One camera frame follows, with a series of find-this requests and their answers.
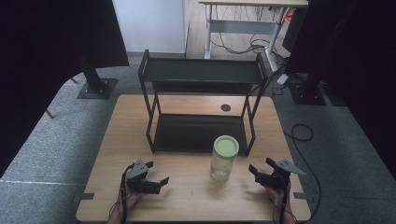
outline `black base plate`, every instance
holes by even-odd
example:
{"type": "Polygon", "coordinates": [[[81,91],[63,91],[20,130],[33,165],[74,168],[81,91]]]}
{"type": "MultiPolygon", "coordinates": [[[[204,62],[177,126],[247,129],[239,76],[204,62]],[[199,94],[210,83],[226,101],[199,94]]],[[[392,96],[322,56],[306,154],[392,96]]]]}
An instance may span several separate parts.
{"type": "Polygon", "coordinates": [[[289,83],[291,97],[297,105],[326,105],[319,90],[315,90],[315,94],[305,94],[304,84],[289,83]]]}
{"type": "Polygon", "coordinates": [[[117,79],[116,78],[101,78],[102,83],[104,83],[104,89],[102,92],[91,90],[88,83],[85,83],[82,86],[81,91],[78,94],[78,99],[101,99],[107,100],[110,97],[111,92],[116,86],[117,79]]]}

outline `green lid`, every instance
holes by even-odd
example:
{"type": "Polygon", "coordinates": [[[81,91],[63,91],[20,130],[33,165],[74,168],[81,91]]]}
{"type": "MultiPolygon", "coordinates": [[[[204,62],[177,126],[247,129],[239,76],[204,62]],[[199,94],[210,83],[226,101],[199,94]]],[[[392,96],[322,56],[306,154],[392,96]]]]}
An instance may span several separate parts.
{"type": "Polygon", "coordinates": [[[222,135],[216,139],[214,151],[219,157],[228,160],[238,154],[239,144],[233,137],[222,135]]]}

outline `gray carpet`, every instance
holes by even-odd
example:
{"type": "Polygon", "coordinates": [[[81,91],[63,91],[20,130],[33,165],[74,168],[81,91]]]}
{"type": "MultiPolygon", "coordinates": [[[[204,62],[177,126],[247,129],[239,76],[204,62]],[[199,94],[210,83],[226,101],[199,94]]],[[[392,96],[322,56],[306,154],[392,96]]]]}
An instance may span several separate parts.
{"type": "MultiPolygon", "coordinates": [[[[137,64],[98,69],[100,77],[118,79],[108,100],[79,100],[85,83],[66,82],[37,123],[14,162],[0,179],[0,223],[76,223],[78,197],[83,192],[101,146],[107,124],[122,94],[141,94],[137,64]]],[[[347,107],[295,105],[288,88],[278,88],[276,77],[265,95],[272,95],[281,125],[290,133],[302,123],[314,132],[309,142],[296,142],[315,173],[318,184],[292,140],[294,162],[307,171],[301,176],[312,212],[308,223],[396,223],[396,182],[347,107]]],[[[309,137],[305,127],[297,137],[309,137]]]]}

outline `black metal shelf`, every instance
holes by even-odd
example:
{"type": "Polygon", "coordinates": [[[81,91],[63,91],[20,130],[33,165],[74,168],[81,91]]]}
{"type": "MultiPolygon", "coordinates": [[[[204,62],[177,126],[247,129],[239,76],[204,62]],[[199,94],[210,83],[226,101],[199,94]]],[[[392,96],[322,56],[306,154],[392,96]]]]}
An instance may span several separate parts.
{"type": "Polygon", "coordinates": [[[212,152],[221,135],[230,135],[239,145],[239,153],[248,151],[244,121],[239,116],[162,114],[155,134],[157,151],[212,152]]]}
{"type": "Polygon", "coordinates": [[[138,75],[149,114],[146,136],[152,152],[211,152],[215,139],[226,134],[238,141],[240,154],[248,155],[256,138],[253,119],[267,79],[260,54],[255,62],[246,62],[150,58],[146,50],[138,75]],[[152,104],[146,83],[151,83],[154,89],[152,104]],[[259,85],[260,88],[259,97],[251,110],[248,97],[253,85],[259,85]],[[160,107],[159,92],[227,93],[245,95],[246,99],[241,116],[164,114],[160,107]],[[152,141],[150,130],[157,109],[158,125],[152,141]],[[244,125],[246,112],[251,130],[249,143],[244,125]]]}

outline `glass jar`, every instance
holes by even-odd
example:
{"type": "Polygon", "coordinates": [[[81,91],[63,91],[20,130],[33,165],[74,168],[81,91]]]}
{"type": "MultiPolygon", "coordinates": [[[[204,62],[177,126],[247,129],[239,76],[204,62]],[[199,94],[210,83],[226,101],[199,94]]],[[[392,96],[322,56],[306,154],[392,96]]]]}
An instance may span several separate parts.
{"type": "Polygon", "coordinates": [[[213,145],[210,174],[218,181],[227,180],[239,151],[238,142],[229,135],[218,137],[213,145]]]}

